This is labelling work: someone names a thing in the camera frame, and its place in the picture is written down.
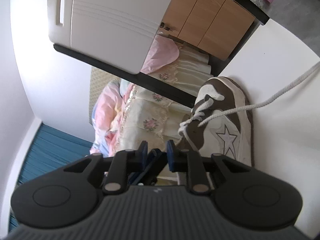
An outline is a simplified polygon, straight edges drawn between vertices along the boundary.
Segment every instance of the wooden drawer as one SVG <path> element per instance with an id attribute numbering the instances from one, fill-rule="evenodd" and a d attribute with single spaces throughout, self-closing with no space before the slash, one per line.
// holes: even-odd
<path id="1" fill-rule="evenodd" d="M 197 0 L 171 0 L 162 20 L 172 30 L 167 33 L 178 37 L 196 1 Z"/>
<path id="2" fill-rule="evenodd" d="M 226 0 L 198 48 L 226 60 L 253 21 L 254 16 L 246 9 L 233 0 Z"/>
<path id="3" fill-rule="evenodd" d="M 197 0 L 178 38 L 198 46 L 224 1 Z"/>

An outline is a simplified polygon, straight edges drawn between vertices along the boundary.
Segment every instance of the floor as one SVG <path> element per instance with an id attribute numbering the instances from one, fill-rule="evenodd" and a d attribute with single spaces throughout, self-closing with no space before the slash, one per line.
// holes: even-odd
<path id="1" fill-rule="evenodd" d="M 320 0 L 274 0 L 264 11 L 320 56 Z M 217 76 L 221 73 L 258 25 L 258 22 L 252 24 L 226 61 L 210 57 L 211 74 Z"/>

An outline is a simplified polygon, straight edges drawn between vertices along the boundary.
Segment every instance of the white shoelace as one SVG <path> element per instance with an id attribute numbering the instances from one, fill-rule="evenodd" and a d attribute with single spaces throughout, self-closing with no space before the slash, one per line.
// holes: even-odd
<path id="1" fill-rule="evenodd" d="M 202 111 L 205 110 L 205 109 L 208 109 L 209 107 L 211 107 L 213 105 L 213 100 L 210 98 L 208 101 L 204 102 L 203 104 L 201 104 L 196 109 L 195 114 L 194 114 L 193 117 L 191 117 L 190 119 L 180 123 L 180 128 L 178 129 L 178 133 L 179 133 L 179 135 L 183 135 L 183 134 L 186 135 L 186 132 L 185 132 L 186 126 L 188 124 L 190 124 L 193 120 L 200 121 L 200 123 L 198 124 L 198 127 L 201 127 L 204 124 L 206 124 L 207 122 L 209 122 L 210 120 L 212 120 L 214 118 L 217 118 L 219 116 L 222 116 L 222 115 L 233 114 L 233 113 L 237 113 L 237 112 L 240 112 L 240 111 L 248 111 L 248 110 L 253 110 L 253 109 L 256 109 L 256 108 L 267 106 L 270 103 L 272 103 L 273 101 L 275 101 L 277 98 L 282 96 L 284 93 L 288 92 L 289 90 L 291 90 L 294 87 L 296 87 L 297 85 L 299 85 L 308 76 L 310 76 L 314 71 L 316 71 L 319 67 L 320 67 L 320 61 L 318 63 L 316 63 L 315 65 L 313 65 L 310 69 L 308 69 L 305 73 L 303 73 L 297 79 L 292 81 L 289 85 L 287 85 L 286 87 L 284 87 L 281 90 L 279 90 L 277 93 L 275 93 L 272 97 L 270 97 L 266 101 L 263 101 L 263 102 L 257 103 L 257 104 L 253 104 L 253 105 L 236 107 L 236 108 L 229 109 L 229 110 L 226 110 L 226 111 L 223 111 L 223 112 L 220 112 L 220 113 L 212 114 L 209 117 L 207 117 L 206 119 L 202 120 L 202 116 L 204 116 L 204 112 L 202 112 Z"/>

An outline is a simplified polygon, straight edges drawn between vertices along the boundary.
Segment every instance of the sneaker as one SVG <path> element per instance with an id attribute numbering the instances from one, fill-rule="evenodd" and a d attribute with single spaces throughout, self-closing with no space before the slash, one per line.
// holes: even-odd
<path id="1" fill-rule="evenodd" d="M 226 77 L 210 78 L 199 90 L 191 118 L 180 124 L 182 139 L 177 148 L 192 149 L 205 157 L 219 153 L 253 166 L 251 111 L 219 116 L 198 127 L 212 114 L 245 105 L 249 100 L 236 82 Z"/>

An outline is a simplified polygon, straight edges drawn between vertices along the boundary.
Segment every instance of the teal curtain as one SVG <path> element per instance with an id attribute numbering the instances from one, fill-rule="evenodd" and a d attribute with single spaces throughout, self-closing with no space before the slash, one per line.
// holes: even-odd
<path id="1" fill-rule="evenodd" d="M 92 143 L 42 124 L 22 166 L 17 185 L 89 155 Z M 9 232 L 18 223 L 10 215 Z"/>

